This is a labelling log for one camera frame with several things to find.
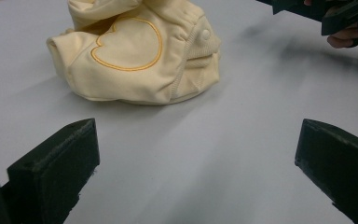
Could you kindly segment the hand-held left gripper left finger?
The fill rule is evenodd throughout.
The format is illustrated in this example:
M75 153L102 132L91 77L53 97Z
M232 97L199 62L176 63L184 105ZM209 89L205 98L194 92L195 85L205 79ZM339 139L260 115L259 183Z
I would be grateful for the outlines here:
M58 130L7 168L14 224L63 224L99 164L94 119Z

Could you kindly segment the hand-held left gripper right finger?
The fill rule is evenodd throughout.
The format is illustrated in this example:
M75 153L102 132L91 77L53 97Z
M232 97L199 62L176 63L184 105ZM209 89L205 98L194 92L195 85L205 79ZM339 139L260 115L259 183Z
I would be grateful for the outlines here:
M358 224L358 137L312 119L302 122L295 165Z

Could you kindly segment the cream baby garment with hearts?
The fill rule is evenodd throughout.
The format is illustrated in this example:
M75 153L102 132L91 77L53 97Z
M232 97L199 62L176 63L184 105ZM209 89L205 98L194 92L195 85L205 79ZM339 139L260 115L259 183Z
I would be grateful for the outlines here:
M67 0L47 41L56 73L91 101L175 104L219 80L220 40L190 0Z

